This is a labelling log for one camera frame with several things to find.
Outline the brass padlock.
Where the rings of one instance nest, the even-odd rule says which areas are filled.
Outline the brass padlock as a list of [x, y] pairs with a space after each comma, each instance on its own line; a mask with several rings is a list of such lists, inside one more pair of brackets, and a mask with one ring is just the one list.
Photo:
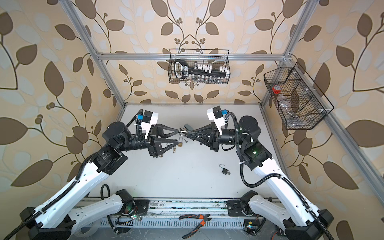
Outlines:
[[182, 146], [183, 146], [183, 137], [179, 137], [178, 147], [182, 147]]

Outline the black padlock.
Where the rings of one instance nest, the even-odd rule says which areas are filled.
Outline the black padlock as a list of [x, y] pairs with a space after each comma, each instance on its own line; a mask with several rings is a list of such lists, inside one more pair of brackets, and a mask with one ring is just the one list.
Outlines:
[[222, 169], [223, 175], [230, 175], [231, 174], [231, 172], [227, 168], [225, 168], [224, 164], [219, 164], [219, 167]]
[[187, 129], [179, 128], [180, 135], [187, 136], [189, 131]]

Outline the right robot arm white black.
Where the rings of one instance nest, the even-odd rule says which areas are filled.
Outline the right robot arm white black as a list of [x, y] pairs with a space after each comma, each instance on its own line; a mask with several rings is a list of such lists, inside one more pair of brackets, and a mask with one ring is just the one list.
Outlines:
[[235, 147], [241, 181], [251, 188], [241, 197], [244, 215], [261, 215], [290, 240], [334, 238], [328, 230], [334, 217], [311, 203], [285, 175], [258, 140], [261, 129], [254, 117], [243, 116], [238, 120], [234, 113], [226, 111], [208, 116], [211, 124], [185, 135], [215, 152], [221, 145]]

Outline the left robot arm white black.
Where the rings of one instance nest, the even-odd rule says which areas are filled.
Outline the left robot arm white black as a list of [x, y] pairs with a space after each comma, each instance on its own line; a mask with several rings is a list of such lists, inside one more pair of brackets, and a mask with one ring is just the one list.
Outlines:
[[179, 130], [157, 121], [157, 113], [139, 110], [130, 121], [136, 126], [134, 134], [129, 131], [129, 124], [111, 123], [102, 134], [106, 144], [88, 156], [75, 177], [53, 197], [36, 208], [23, 210], [21, 224], [5, 238], [10, 240], [20, 230], [28, 228], [30, 240], [67, 240], [84, 226], [121, 212], [133, 203], [133, 197], [126, 190], [120, 190], [97, 203], [75, 209], [94, 187], [128, 160], [125, 152], [147, 149], [155, 158], [178, 145], [171, 137]]

